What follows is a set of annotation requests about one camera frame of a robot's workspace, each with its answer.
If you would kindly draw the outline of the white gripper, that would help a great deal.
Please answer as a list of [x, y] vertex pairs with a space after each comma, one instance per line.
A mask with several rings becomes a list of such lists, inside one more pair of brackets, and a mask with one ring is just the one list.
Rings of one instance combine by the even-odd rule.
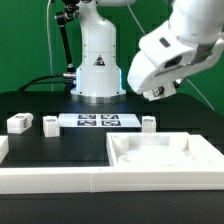
[[159, 68], [156, 68], [140, 49], [132, 61], [127, 78], [132, 90], [148, 100], [169, 97], [176, 93], [177, 80], [184, 80], [214, 66], [224, 51], [222, 38], [213, 45], [193, 45], [196, 54], [189, 62], [175, 65], [175, 58]]

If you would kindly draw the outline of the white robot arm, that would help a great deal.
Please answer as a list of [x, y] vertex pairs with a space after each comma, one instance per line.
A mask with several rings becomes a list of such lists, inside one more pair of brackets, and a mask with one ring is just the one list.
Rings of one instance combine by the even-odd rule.
[[[107, 103], [125, 95], [116, 64], [116, 28], [99, 6], [129, 6], [137, 0], [81, 0], [77, 12], [82, 63], [76, 73], [76, 99]], [[224, 52], [224, 0], [166, 0], [169, 19], [139, 41], [127, 76], [132, 90], [149, 100], [176, 93], [177, 81], [214, 66]]]

